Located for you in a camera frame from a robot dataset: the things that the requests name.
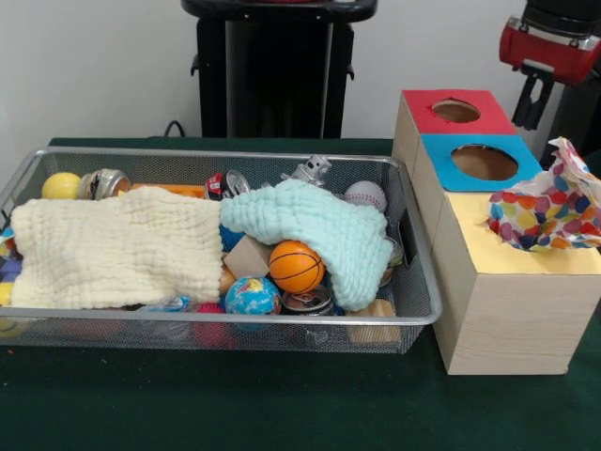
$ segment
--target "silver toy robot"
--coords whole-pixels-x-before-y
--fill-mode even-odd
[[[315,186],[323,186],[326,183],[324,178],[330,168],[331,163],[326,157],[314,155],[307,163],[299,164],[291,176],[282,174],[282,179],[298,179]]]

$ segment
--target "metal mesh basket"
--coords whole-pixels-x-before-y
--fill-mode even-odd
[[[108,310],[0,308],[0,344],[147,349],[406,352],[422,328],[440,315],[440,299],[424,224],[405,166],[391,158],[328,156],[326,187],[335,194],[372,180],[388,198],[388,234],[402,243],[405,263],[378,298],[396,318],[244,316]],[[39,196],[56,172],[85,174],[102,167],[124,171],[134,182],[201,184],[217,172],[238,169],[253,187],[278,183],[309,155],[135,149],[49,148],[31,154],[0,194],[0,228],[12,210]]]

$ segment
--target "purple object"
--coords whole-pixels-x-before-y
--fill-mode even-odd
[[[4,277],[7,274],[17,274],[19,275],[23,270],[23,261],[22,260],[7,260],[4,265],[0,267],[0,275]]]
[[[14,283],[15,280],[17,280],[17,277],[19,277],[19,274],[15,274],[14,272],[9,272],[8,274],[3,275],[0,280],[2,281],[2,283]]]

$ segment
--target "green tablecloth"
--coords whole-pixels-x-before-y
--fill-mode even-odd
[[[276,141],[53,144],[391,147]],[[446,376],[431,328],[405,356],[0,347],[0,450],[599,450],[600,345],[593,320],[568,375],[477,378]]]

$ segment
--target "shape sorter box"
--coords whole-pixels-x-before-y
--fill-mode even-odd
[[[393,156],[413,176],[422,134],[516,134],[490,91],[404,90],[398,110]]]
[[[542,169],[517,135],[422,135],[413,191],[434,243],[446,193],[495,193],[533,179]]]
[[[489,194],[447,194],[433,259],[449,374],[563,374],[601,294],[596,249],[520,251],[486,225]]]

